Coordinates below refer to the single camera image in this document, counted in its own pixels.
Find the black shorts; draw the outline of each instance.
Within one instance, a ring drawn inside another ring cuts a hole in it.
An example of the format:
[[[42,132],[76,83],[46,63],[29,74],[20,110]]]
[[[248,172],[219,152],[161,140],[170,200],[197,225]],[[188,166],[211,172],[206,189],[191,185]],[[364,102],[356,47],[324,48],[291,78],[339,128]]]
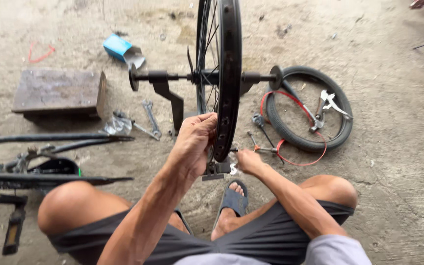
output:
[[[318,202],[340,225],[354,213],[354,209],[347,206]],[[127,213],[121,212],[49,239],[58,252],[69,253],[83,265],[94,265]],[[173,264],[186,256],[207,253],[237,254],[270,264],[301,264],[309,241],[307,234],[276,202],[263,215],[214,241],[195,238],[167,225],[145,264]]]

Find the red plastic strap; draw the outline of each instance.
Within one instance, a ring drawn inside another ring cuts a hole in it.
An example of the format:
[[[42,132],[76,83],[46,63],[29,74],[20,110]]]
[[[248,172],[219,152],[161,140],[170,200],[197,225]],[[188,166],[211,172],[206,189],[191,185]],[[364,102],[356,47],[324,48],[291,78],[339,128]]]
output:
[[[34,41],[34,42],[32,42],[31,43],[31,47],[30,47],[30,49],[29,49],[29,62],[30,63],[38,63],[38,62],[40,62],[40,61],[42,61],[42,60],[44,60],[45,58],[47,58],[52,52],[54,52],[55,51],[55,48],[54,47],[52,47],[51,45],[49,45],[49,49],[50,49],[50,51],[48,51],[46,54],[44,54],[44,55],[42,55],[42,56],[40,56],[40,57],[38,57],[37,59],[35,59],[35,60],[32,60],[31,59],[31,55],[32,55],[32,48],[34,47],[34,45],[36,45],[38,43],[38,41]]]
[[[287,96],[288,98],[290,98],[290,99],[292,99],[293,101],[295,101],[302,109],[303,109],[303,111],[305,112],[305,114],[307,115],[307,118],[309,118],[309,122],[310,122],[310,125],[313,125],[312,124],[312,119],[310,118],[310,114],[307,112],[307,110],[303,107],[303,104],[302,104],[302,102],[300,102],[298,99],[296,99],[295,97],[293,97],[292,95],[290,95],[290,94],[288,94],[288,93],[285,93],[285,92],[282,92],[282,91],[271,91],[271,92],[268,92],[268,93],[265,93],[264,94],[264,96],[263,96],[263,98],[261,99],[261,106],[260,106],[260,112],[261,112],[261,115],[263,115],[263,104],[264,104],[264,100],[266,99],[266,97],[269,95],[269,94],[271,94],[271,93],[280,93],[280,94],[283,94],[283,95],[285,95],[285,96]],[[312,163],[309,163],[309,164],[296,164],[296,163],[293,163],[293,162],[291,162],[291,161],[289,161],[289,160],[287,160],[287,159],[285,159],[284,157],[282,157],[280,154],[279,154],[279,149],[281,148],[281,145],[286,141],[285,139],[281,139],[280,141],[279,141],[279,143],[278,143],[278,146],[276,147],[276,149],[277,149],[277,152],[276,152],[276,155],[279,157],[279,158],[281,158],[282,160],[284,160],[284,161],[286,161],[287,163],[289,163],[289,164],[291,164],[291,165],[295,165],[295,166],[310,166],[310,165],[313,165],[313,164],[315,164],[316,162],[318,162],[318,161],[320,161],[320,159],[323,157],[323,155],[325,154],[325,152],[327,152],[327,142],[325,141],[325,138],[319,133],[319,132],[316,132],[315,131],[315,133],[318,135],[318,136],[320,136],[321,138],[322,138],[322,140],[323,140],[323,142],[325,143],[325,149],[323,150],[323,153],[322,153],[322,155],[317,159],[317,160],[315,160],[315,161],[313,161]]]

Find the knee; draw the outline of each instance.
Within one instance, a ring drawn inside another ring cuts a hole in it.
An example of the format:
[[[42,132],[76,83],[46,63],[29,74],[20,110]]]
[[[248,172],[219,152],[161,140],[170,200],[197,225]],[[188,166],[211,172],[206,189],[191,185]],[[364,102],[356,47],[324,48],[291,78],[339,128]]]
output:
[[[54,227],[63,226],[96,192],[91,184],[84,181],[69,182],[51,190],[39,207],[37,222],[40,230],[51,234]]]
[[[320,179],[320,183],[331,194],[333,202],[356,208],[358,193],[349,181],[333,175],[317,175],[315,177]]]

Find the wooden block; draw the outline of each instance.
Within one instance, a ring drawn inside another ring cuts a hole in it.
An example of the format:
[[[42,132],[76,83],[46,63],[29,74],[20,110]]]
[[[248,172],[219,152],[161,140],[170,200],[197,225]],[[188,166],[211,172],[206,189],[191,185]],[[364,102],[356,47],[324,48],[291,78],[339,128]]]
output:
[[[98,117],[106,99],[104,72],[28,69],[21,73],[12,112]]]

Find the black slipper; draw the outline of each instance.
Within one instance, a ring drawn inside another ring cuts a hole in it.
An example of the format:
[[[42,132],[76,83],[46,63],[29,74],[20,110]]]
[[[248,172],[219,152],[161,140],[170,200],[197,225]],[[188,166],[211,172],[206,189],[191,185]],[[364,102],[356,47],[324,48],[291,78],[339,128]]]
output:
[[[180,217],[180,218],[181,218],[181,220],[183,221],[183,224],[184,224],[185,228],[187,229],[187,231],[189,232],[189,234],[190,234],[191,236],[194,236],[194,233],[192,233],[192,230],[191,230],[191,228],[189,227],[189,224],[186,222],[186,219],[184,218],[183,214],[181,213],[181,210],[180,210],[178,207],[176,207],[176,208],[174,209],[174,212],[176,212],[176,213],[179,215],[179,217]]]
[[[244,196],[229,188],[230,184],[232,184],[233,182],[236,182],[239,186],[241,186],[241,188],[243,189]],[[246,188],[245,184],[240,180],[231,180],[229,183],[227,183],[225,189],[223,190],[222,202],[219,208],[219,212],[217,213],[217,218],[215,218],[215,223],[213,224],[212,230],[215,229],[215,226],[217,225],[217,221],[219,220],[219,216],[223,208],[230,208],[235,211],[235,214],[237,214],[238,217],[242,217],[246,214],[247,207],[248,189]]]

